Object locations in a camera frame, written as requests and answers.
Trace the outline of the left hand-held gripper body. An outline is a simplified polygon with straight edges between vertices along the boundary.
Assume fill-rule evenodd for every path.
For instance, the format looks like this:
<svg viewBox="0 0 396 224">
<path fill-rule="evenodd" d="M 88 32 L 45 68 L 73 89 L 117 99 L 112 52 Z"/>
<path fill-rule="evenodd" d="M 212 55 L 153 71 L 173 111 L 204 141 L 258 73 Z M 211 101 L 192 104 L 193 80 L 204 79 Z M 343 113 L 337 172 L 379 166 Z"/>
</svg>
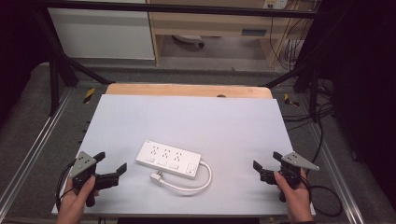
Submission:
<svg viewBox="0 0 396 224">
<path fill-rule="evenodd" d="M 95 176 L 93 190 L 86 200 L 86 205 L 88 207 L 93 207 L 95 205 L 94 193 L 97 190 L 109 189 L 119 184 L 119 180 L 116 179 L 116 172 L 104 175 L 96 173 L 96 165 L 98 162 L 93 157 L 84 151 L 80 151 L 70 172 L 73 187 L 78 190 L 81 190 L 85 182 L 92 175 Z"/>
</svg>

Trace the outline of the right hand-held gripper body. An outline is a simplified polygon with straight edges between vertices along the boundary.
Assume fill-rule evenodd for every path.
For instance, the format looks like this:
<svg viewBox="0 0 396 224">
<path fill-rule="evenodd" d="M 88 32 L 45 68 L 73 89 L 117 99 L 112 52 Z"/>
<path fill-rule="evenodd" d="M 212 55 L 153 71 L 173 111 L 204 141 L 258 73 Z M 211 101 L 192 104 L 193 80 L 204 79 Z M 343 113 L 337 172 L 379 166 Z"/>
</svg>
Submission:
<svg viewBox="0 0 396 224">
<path fill-rule="evenodd" d="M 283 175 L 290 187 L 294 188 L 301 183 L 302 168 L 315 171 L 319 170 L 319 167 L 311 161 L 305 159 L 296 152 L 291 152 L 290 154 L 282 155 L 282 162 L 280 163 L 280 170 L 278 172 Z M 274 172 L 271 170 L 266 170 L 260 177 L 261 181 L 269 185 L 276 184 Z"/>
</svg>

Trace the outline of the white plug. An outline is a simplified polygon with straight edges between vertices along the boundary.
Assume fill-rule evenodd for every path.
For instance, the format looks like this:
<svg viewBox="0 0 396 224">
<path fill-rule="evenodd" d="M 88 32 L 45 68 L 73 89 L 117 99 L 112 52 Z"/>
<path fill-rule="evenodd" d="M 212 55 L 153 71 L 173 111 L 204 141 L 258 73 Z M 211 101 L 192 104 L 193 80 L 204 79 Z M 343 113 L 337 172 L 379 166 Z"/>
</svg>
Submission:
<svg viewBox="0 0 396 224">
<path fill-rule="evenodd" d="M 158 171 L 157 173 L 152 173 L 150 175 L 150 180 L 152 183 L 161 186 L 164 181 L 163 181 L 163 173 L 161 171 Z"/>
</svg>

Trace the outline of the white power strip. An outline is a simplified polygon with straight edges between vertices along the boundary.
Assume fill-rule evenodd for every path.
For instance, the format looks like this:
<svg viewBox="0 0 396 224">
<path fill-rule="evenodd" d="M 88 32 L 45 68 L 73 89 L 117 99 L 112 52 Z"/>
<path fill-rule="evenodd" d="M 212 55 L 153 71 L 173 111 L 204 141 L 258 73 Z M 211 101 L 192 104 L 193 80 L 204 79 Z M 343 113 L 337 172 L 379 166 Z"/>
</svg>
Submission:
<svg viewBox="0 0 396 224">
<path fill-rule="evenodd" d="M 178 147 L 146 140 L 136 156 L 139 164 L 194 179 L 202 156 Z"/>
</svg>

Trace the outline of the person's left hand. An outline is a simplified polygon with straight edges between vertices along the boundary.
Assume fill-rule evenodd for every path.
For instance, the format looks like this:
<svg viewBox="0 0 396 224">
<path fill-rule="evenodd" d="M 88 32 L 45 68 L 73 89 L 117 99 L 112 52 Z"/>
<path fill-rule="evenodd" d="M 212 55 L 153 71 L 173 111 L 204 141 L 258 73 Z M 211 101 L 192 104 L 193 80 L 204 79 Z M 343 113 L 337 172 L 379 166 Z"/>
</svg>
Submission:
<svg viewBox="0 0 396 224">
<path fill-rule="evenodd" d="M 61 201 L 56 224 L 80 224 L 85 209 L 85 202 L 93 190 L 95 177 L 92 175 L 80 191 L 73 190 L 73 181 L 68 178 L 65 185 L 66 193 Z"/>
</svg>

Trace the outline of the person's right hand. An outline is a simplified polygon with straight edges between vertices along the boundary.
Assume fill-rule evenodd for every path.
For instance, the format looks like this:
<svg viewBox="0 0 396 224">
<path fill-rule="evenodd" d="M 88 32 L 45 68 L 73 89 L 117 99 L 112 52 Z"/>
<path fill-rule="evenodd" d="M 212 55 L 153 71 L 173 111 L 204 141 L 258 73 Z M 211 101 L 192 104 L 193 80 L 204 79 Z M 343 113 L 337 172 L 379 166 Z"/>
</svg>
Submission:
<svg viewBox="0 0 396 224">
<path fill-rule="evenodd" d="M 293 189 L 279 172 L 274 172 L 276 183 L 284 193 L 290 224 L 314 224 L 311 214 L 309 192 L 304 184 Z"/>
</svg>

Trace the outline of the yellow black tape strip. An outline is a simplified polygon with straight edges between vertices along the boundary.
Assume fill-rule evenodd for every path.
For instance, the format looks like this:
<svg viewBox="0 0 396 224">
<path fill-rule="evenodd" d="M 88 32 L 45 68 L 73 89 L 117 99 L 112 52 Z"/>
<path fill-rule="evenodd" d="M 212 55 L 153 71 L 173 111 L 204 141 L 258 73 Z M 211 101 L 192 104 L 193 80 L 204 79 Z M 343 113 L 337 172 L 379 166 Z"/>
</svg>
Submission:
<svg viewBox="0 0 396 224">
<path fill-rule="evenodd" d="M 286 105 L 293 105 L 293 106 L 299 106 L 300 105 L 298 102 L 292 101 L 290 96 L 287 93 L 284 94 L 284 103 Z"/>
<path fill-rule="evenodd" d="M 84 97 L 84 100 L 83 100 L 83 104 L 88 104 L 88 103 L 89 103 L 89 101 L 91 100 L 91 98 L 92 98 L 94 92 L 95 92 L 95 88 L 90 88 L 90 89 L 87 91 L 87 93 L 86 93 L 86 95 L 85 95 L 85 97 Z"/>
</svg>

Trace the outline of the black metal stand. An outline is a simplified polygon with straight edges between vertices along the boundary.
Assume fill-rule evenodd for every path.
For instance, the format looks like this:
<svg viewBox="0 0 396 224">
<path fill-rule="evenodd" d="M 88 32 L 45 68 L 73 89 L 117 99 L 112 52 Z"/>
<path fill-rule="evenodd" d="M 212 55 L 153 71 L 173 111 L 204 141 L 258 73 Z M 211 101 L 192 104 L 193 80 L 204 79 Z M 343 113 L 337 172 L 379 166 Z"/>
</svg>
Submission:
<svg viewBox="0 0 396 224">
<path fill-rule="evenodd" d="M 292 77 L 297 77 L 297 80 L 293 86 L 293 89 L 296 93 L 302 93 L 307 88 L 310 88 L 308 117 L 314 122 L 317 122 L 318 70 L 312 64 L 301 63 L 287 74 L 263 84 L 263 86 L 264 88 L 272 89 L 276 85 L 281 84 Z"/>
<path fill-rule="evenodd" d="M 113 84 L 113 81 L 97 75 L 66 55 L 50 19 L 50 14 L 46 9 L 39 7 L 32 9 L 32 15 L 35 18 L 41 33 L 44 35 L 46 44 L 48 45 L 51 96 L 51 108 L 49 114 L 51 116 L 54 115 L 60 107 L 59 78 L 64 81 L 64 84 L 67 87 L 76 87 L 78 84 L 78 78 L 74 72 L 75 69 L 101 84 Z"/>
</svg>

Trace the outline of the white table board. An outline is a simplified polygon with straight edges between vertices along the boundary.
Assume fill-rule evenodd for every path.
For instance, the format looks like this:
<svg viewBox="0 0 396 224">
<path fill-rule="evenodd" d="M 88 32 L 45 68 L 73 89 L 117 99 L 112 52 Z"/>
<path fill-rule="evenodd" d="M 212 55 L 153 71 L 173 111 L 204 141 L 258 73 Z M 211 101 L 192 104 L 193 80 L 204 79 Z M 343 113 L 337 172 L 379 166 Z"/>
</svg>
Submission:
<svg viewBox="0 0 396 224">
<path fill-rule="evenodd" d="M 135 158 L 146 140 L 201 154 L 195 179 L 166 174 L 173 189 L 149 179 L 153 169 Z M 282 216 L 278 190 L 252 164 L 276 170 L 273 152 L 292 146 L 274 99 L 110 95 L 101 97 L 80 146 L 106 157 L 100 174 L 127 163 L 118 186 L 101 191 L 85 212 L 102 217 Z"/>
</svg>

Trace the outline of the wooden table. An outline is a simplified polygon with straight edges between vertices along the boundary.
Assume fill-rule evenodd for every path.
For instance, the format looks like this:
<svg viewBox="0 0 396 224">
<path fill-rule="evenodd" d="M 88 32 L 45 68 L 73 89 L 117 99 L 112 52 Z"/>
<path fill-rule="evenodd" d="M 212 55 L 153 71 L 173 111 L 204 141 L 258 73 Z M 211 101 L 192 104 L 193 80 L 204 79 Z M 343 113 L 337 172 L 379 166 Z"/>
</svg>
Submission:
<svg viewBox="0 0 396 224">
<path fill-rule="evenodd" d="M 106 94 L 272 99 L 268 88 L 221 85 L 113 83 Z"/>
</svg>

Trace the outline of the black curtain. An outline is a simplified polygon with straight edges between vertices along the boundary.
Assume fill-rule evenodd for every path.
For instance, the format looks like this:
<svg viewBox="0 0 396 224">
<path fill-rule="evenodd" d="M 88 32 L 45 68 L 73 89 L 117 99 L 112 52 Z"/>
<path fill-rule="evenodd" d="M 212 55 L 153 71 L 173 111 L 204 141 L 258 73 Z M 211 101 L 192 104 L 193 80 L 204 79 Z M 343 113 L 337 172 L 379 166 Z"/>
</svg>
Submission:
<svg viewBox="0 0 396 224">
<path fill-rule="evenodd" d="M 21 97 L 46 46 L 28 0 L 0 0 L 0 124 Z"/>
<path fill-rule="evenodd" d="M 305 46 L 325 40 L 321 77 L 334 84 L 348 139 L 396 210 L 396 0 L 322 0 Z"/>
</svg>

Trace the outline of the white cabinet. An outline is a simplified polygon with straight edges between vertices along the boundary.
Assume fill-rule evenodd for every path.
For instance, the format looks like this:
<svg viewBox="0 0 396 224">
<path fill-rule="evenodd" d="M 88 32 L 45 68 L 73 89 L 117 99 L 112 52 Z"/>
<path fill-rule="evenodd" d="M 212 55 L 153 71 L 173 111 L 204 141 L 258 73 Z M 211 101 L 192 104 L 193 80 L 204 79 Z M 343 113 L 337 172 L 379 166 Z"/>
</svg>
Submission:
<svg viewBox="0 0 396 224">
<path fill-rule="evenodd" d="M 155 58 L 144 12 L 50 8 L 64 52 L 73 58 Z"/>
</svg>

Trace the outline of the office chair base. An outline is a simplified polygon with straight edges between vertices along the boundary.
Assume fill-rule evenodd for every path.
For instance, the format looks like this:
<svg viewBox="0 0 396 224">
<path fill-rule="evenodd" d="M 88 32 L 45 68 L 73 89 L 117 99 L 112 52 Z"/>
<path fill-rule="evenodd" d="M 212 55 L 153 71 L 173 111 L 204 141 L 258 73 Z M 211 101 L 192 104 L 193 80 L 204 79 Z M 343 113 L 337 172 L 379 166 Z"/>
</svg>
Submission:
<svg viewBox="0 0 396 224">
<path fill-rule="evenodd" d="M 200 48 L 205 46 L 203 39 L 198 35 L 175 35 L 175 39 L 189 44 L 197 44 Z"/>
</svg>

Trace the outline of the light wooden desk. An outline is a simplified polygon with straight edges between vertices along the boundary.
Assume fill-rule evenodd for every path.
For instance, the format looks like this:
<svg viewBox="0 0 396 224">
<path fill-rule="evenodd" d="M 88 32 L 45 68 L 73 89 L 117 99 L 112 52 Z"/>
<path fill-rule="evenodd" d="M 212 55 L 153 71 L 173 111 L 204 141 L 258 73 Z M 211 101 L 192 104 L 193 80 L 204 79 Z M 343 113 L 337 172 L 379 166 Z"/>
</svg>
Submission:
<svg viewBox="0 0 396 224">
<path fill-rule="evenodd" d="M 146 0 L 149 4 L 264 8 L 264 0 Z M 280 10 L 314 11 L 315 0 L 288 0 Z M 207 15 L 184 13 L 149 14 L 152 34 L 252 37 L 259 40 L 267 64 L 272 67 L 280 59 L 288 39 L 303 40 L 310 28 L 309 19 Z"/>
</svg>

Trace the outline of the black metal crossbar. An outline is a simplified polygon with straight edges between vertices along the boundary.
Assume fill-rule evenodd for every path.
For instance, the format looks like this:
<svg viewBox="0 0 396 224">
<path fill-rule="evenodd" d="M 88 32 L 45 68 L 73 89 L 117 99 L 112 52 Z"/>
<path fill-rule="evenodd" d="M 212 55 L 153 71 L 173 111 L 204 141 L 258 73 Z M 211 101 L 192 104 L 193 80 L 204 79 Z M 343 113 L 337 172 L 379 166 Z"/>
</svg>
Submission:
<svg viewBox="0 0 396 224">
<path fill-rule="evenodd" d="M 185 6 L 185 5 L 138 4 L 138 3 L 116 3 L 116 2 L 71 1 L 71 0 L 35 0 L 35 3 L 39 4 L 42 7 L 89 9 L 89 10 L 233 15 L 233 16 L 301 18 L 301 19 L 314 19 L 318 16 L 317 12 L 312 12 L 312 11 L 257 9 L 257 8 L 245 8 L 245 7 Z"/>
</svg>

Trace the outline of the aluminium floor rail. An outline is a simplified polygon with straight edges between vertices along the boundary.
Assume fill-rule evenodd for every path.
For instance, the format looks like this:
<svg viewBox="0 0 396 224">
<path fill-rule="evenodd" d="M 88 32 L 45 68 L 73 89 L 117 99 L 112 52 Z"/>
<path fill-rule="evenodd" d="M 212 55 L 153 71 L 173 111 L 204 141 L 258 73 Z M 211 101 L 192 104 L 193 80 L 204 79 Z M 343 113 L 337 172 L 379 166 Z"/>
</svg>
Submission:
<svg viewBox="0 0 396 224">
<path fill-rule="evenodd" d="M 322 158 L 330 179 L 335 187 L 335 191 L 340 197 L 341 203 L 343 205 L 345 214 L 349 220 L 350 224 L 365 224 L 364 218 L 361 214 L 361 210 L 357 206 L 354 197 L 349 189 L 344 176 L 338 167 L 335 159 L 332 156 L 330 148 L 328 147 L 324 138 L 321 138 L 320 128 L 317 123 L 311 123 L 310 127 L 314 133 L 317 141 L 320 143 L 319 154 Z"/>
<path fill-rule="evenodd" d="M 46 145 L 54 127 L 56 126 L 59 118 L 64 112 L 65 107 L 70 99 L 70 95 L 74 91 L 74 88 L 66 88 L 62 97 L 59 101 L 59 106 L 55 112 L 49 116 L 44 124 L 40 133 L 36 137 L 33 144 L 30 146 L 27 155 L 24 157 L 21 165 L 19 166 L 16 174 L 12 177 L 11 181 L 7 185 L 4 193 L 0 196 L 0 223 L 5 219 L 8 210 L 14 203 L 23 183 L 27 176 L 30 174 L 37 158 L 39 157 L 42 149 Z"/>
</svg>

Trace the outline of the white wall outlet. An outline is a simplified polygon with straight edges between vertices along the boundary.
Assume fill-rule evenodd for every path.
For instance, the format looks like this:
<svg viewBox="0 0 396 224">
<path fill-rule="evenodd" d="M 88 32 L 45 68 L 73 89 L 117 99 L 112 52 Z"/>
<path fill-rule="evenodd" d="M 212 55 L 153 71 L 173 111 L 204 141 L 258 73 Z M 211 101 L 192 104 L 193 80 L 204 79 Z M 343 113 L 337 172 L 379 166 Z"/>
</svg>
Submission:
<svg viewBox="0 0 396 224">
<path fill-rule="evenodd" d="M 288 0 L 264 0 L 263 7 L 269 9 L 283 9 L 286 7 Z"/>
</svg>

